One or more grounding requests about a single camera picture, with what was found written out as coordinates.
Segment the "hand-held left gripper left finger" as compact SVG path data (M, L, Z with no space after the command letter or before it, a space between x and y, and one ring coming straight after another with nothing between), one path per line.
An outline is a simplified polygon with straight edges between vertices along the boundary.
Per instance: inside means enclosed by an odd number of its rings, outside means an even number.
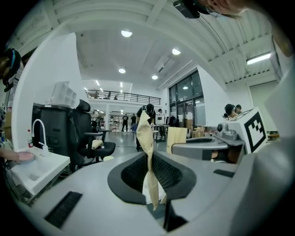
M45 236L161 236L165 230L146 205L120 200L109 188L107 177L117 165L143 152L86 166L44 193L33 206L19 205L22 213ZM69 192L82 194L61 228L45 220Z

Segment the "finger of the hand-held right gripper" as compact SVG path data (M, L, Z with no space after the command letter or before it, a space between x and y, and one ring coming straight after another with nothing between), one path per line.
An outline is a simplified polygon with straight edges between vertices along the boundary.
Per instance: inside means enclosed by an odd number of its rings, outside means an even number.
M198 137L186 139L185 143L173 144L171 153L186 158L210 161L212 155L217 156L219 150L228 147L225 142L216 137Z

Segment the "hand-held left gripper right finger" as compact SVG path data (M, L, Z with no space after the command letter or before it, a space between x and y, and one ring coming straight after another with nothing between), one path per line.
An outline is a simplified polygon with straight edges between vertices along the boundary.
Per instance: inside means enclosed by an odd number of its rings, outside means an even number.
M278 232L274 212L295 180L295 140L281 138L237 165L213 163L161 152L190 168L196 184L183 199L172 200L186 224L173 235L248 236Z

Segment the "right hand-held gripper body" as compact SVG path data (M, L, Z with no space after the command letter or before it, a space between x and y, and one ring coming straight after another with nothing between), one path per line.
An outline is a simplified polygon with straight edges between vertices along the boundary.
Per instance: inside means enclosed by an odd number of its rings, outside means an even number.
M245 154L257 152L268 139L257 107L244 111L227 122L219 123L215 136L229 146L242 145Z

